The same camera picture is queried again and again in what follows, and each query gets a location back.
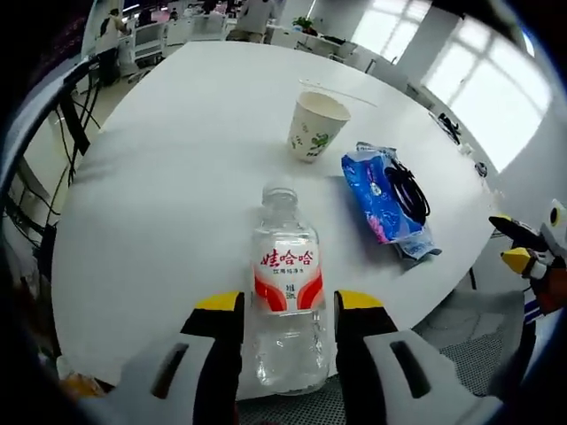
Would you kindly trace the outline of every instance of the plastic bottle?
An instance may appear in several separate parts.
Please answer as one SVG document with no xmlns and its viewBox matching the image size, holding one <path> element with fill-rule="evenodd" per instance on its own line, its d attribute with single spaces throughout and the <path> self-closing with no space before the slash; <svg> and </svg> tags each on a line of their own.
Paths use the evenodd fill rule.
<svg viewBox="0 0 567 425">
<path fill-rule="evenodd" d="M 264 214 L 252 238 L 256 375 L 277 394 L 319 389 L 330 347 L 319 263 L 319 237 L 299 216 L 288 183 L 263 190 Z"/>
</svg>

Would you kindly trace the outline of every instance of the white table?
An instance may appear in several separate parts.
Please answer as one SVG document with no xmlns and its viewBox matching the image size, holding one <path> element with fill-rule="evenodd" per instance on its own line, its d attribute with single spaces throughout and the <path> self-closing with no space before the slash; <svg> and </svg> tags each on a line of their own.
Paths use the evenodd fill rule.
<svg viewBox="0 0 567 425">
<path fill-rule="evenodd" d="M 353 118 L 313 165 L 284 145 L 299 79 L 379 106 L 333 95 Z M 393 248 L 377 244 L 340 167 L 357 141 L 398 148 L 429 199 L 439 257 L 404 272 Z M 299 207 L 319 231 L 328 305 L 338 288 L 365 291 L 400 329 L 449 294 L 492 232 L 492 197 L 472 160 L 400 92 L 300 51 L 188 43 L 117 106 L 69 191 L 53 306 L 71 365 L 116 384 L 124 362 L 177 332 L 198 300 L 249 290 L 261 189 L 284 174 L 296 179 Z M 250 397 L 254 384 L 246 369 L 240 396 Z"/>
</svg>

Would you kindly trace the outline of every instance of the paper cup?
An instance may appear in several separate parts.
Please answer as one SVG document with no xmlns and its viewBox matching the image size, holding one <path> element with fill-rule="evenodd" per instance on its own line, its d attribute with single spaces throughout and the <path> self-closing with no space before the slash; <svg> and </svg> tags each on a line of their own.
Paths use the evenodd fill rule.
<svg viewBox="0 0 567 425">
<path fill-rule="evenodd" d="M 306 91 L 295 105 L 288 146 L 293 156 L 314 162 L 351 119 L 348 110 L 332 97 Z"/>
</svg>

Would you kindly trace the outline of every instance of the mesh chair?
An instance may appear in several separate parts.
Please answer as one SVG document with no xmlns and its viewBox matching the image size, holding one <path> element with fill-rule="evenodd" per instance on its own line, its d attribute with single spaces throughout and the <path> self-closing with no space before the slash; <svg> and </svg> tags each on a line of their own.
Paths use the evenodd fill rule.
<svg viewBox="0 0 567 425">
<path fill-rule="evenodd" d="M 456 290 L 414 331 L 455 363 L 461 384 L 470 392 L 504 399 L 506 389 L 517 387 L 507 385 L 508 379 L 519 383 L 524 373 L 526 365 L 517 367 L 518 348 L 533 328 L 524 326 L 522 291 Z M 529 344 L 525 350 L 529 358 Z"/>
<path fill-rule="evenodd" d="M 166 46 L 178 46 L 189 40 L 190 23 L 187 20 L 177 20 L 167 23 Z"/>
<path fill-rule="evenodd" d="M 226 21 L 226 15 L 218 13 L 194 16 L 190 21 L 189 40 L 192 42 L 222 40 Z"/>
<path fill-rule="evenodd" d="M 134 31 L 134 61 L 163 54 L 164 24 L 155 23 Z"/>
</svg>

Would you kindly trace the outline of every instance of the black cable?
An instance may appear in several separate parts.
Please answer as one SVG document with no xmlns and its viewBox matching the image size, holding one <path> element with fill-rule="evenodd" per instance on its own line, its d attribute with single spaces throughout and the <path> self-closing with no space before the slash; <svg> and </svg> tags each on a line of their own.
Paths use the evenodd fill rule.
<svg viewBox="0 0 567 425">
<path fill-rule="evenodd" d="M 57 108 L 55 108 L 55 113 L 57 114 L 57 118 L 59 120 L 59 128 L 61 129 L 61 140 L 63 141 L 63 147 L 65 148 L 65 154 L 67 155 L 67 159 L 69 161 L 69 164 L 71 164 L 71 155 L 69 155 L 69 149 L 67 149 L 67 143 L 65 142 L 65 130 L 63 129 L 63 120 L 61 119 L 61 114 L 59 113 Z"/>
<path fill-rule="evenodd" d="M 20 226 L 20 220 L 18 220 L 17 217 L 14 217 L 12 215 L 10 215 L 6 210 L 4 210 L 6 212 L 6 215 L 3 217 L 8 217 L 10 219 L 10 221 L 12 222 L 12 224 L 14 225 L 14 227 L 35 247 L 35 248 L 39 248 L 39 242 L 33 240 L 31 237 L 29 237 L 29 235 L 21 228 Z"/>
<path fill-rule="evenodd" d="M 89 89 L 87 90 L 87 98 L 85 99 L 85 106 L 87 104 L 89 104 L 89 100 L 90 100 L 90 91 L 92 90 L 92 73 L 89 72 Z M 79 121 L 82 122 L 82 118 L 85 116 L 85 112 L 87 111 L 87 109 L 83 109 L 81 112 L 81 117 L 79 117 Z"/>
<path fill-rule="evenodd" d="M 425 224 L 431 209 L 412 172 L 393 159 L 392 166 L 388 166 L 384 174 L 392 186 L 392 192 L 401 210 L 411 220 L 421 225 Z"/>
<path fill-rule="evenodd" d="M 80 102 L 77 102 L 76 100 L 74 100 L 73 103 L 76 104 L 77 106 L 80 106 L 80 107 L 83 108 L 83 109 L 86 109 L 86 108 L 87 108 L 84 104 L 81 104 Z M 96 125 L 98 128 L 100 128 L 100 124 L 98 124 L 98 121 L 95 120 L 95 117 L 92 116 L 91 112 L 87 112 L 87 119 L 93 120 L 93 122 L 95 123 L 95 125 Z"/>
<path fill-rule="evenodd" d="M 47 205 L 47 207 L 50 209 L 50 212 L 53 213 L 53 215 L 61 215 L 61 212 L 55 211 L 53 209 L 53 207 L 51 206 L 51 204 L 49 202 L 47 202 L 44 197 L 42 197 L 39 193 L 35 192 L 32 188 L 30 188 L 29 185 L 27 184 L 27 182 L 25 182 L 25 181 L 22 181 L 22 182 L 26 186 L 27 190 L 32 192 L 35 197 L 37 197 L 40 201 L 42 201 L 45 205 Z"/>
<path fill-rule="evenodd" d="M 63 120 L 61 119 L 61 114 L 58 109 L 55 108 L 55 113 L 57 114 L 59 120 L 59 129 L 61 130 L 61 140 L 63 142 L 63 147 L 65 148 L 65 154 L 67 160 L 69 161 L 69 174 L 67 175 L 67 186 L 71 186 L 74 177 L 74 162 L 71 160 L 71 155 L 69 154 L 69 149 L 67 149 L 67 143 L 65 141 L 65 130 L 63 129 Z"/>
<path fill-rule="evenodd" d="M 95 109 L 95 104 L 97 103 L 98 100 L 98 92 L 100 91 L 100 81 L 97 81 L 97 85 L 95 86 L 95 95 L 92 97 L 92 102 L 90 103 L 90 108 L 88 110 L 88 115 L 87 118 L 85 119 L 85 123 L 82 126 L 82 129 L 84 130 L 85 128 L 87 128 L 87 123 L 89 122 L 89 117 L 91 117 L 93 120 L 93 116 L 92 116 L 92 112 Z"/>
<path fill-rule="evenodd" d="M 21 222 L 27 227 L 33 229 L 38 235 L 43 235 L 45 228 L 27 217 L 26 214 L 21 210 L 21 208 L 16 205 L 14 200 L 8 196 L 8 194 L 4 196 L 4 204 L 4 209 L 6 213 L 12 218 L 12 220 L 17 220 L 18 222 Z"/>
<path fill-rule="evenodd" d="M 26 232 L 24 232 L 20 226 L 18 226 L 16 223 L 14 223 L 14 221 L 12 220 L 12 223 L 14 224 L 14 227 L 35 247 L 35 248 L 39 248 L 39 242 L 35 241 L 34 239 L 32 239 L 31 237 L 29 237 L 29 235 L 26 234 Z"/>
<path fill-rule="evenodd" d="M 21 190 L 21 196 L 19 197 L 18 206 L 21 206 L 21 203 L 24 202 L 24 196 L 26 195 L 26 188 L 24 187 Z"/>
</svg>

